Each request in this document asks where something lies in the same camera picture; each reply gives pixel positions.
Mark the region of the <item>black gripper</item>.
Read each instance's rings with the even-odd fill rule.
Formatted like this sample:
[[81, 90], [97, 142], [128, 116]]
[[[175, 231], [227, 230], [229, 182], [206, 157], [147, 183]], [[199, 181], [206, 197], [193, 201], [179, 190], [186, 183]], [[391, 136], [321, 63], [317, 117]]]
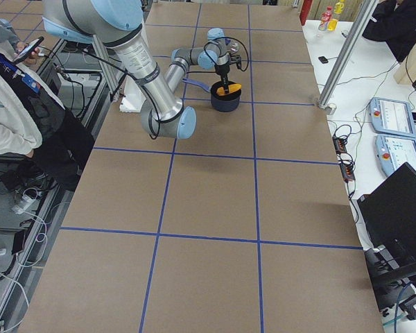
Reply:
[[225, 64], [215, 65], [215, 72], [220, 75], [220, 94], [229, 94], [229, 80], [227, 76], [229, 73], [229, 63], [226, 62]]

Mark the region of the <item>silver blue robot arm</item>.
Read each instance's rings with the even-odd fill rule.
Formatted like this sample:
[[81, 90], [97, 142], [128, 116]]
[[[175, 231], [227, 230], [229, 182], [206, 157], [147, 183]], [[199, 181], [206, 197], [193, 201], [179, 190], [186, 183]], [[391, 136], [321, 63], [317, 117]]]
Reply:
[[178, 49], [165, 74], [141, 35], [144, 14], [140, 1], [44, 1], [45, 30], [65, 40], [91, 43], [99, 38], [119, 57], [146, 97], [141, 124], [152, 137], [188, 139], [196, 128], [196, 111], [174, 92], [190, 66], [214, 68], [228, 83], [230, 55], [221, 29], [203, 47]]

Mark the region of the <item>person's hand holding phone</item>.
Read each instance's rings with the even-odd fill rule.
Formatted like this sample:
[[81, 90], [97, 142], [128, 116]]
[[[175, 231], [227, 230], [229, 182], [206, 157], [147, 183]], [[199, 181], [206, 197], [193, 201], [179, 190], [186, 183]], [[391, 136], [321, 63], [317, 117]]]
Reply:
[[16, 54], [23, 60], [23, 63], [28, 66], [36, 65], [39, 60], [40, 48], [35, 47], [30, 53], [25, 52], [24, 49], [28, 46], [25, 42], [18, 42], [16, 44]]

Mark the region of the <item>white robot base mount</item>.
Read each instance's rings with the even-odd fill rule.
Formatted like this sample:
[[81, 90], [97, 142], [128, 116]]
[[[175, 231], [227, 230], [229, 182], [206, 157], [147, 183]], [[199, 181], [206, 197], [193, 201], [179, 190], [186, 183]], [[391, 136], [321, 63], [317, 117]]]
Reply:
[[140, 113], [146, 98], [136, 82], [127, 77], [123, 87], [120, 111], [124, 113]]

